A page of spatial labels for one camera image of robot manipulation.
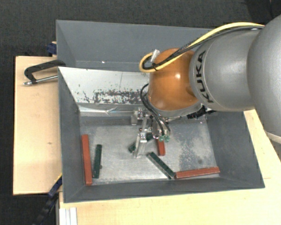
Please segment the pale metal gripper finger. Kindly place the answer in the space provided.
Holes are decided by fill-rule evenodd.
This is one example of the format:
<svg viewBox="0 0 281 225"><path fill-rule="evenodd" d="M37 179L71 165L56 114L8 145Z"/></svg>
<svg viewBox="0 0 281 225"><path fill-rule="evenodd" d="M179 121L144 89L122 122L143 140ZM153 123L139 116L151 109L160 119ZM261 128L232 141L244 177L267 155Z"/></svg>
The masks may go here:
<svg viewBox="0 0 281 225"><path fill-rule="evenodd" d="M139 143L139 156L144 156L147 145L146 132L140 133L140 143Z"/></svg>
<svg viewBox="0 0 281 225"><path fill-rule="evenodd" d="M133 157L139 158L141 156L141 135L137 134L135 142L135 150L133 151Z"/></svg>

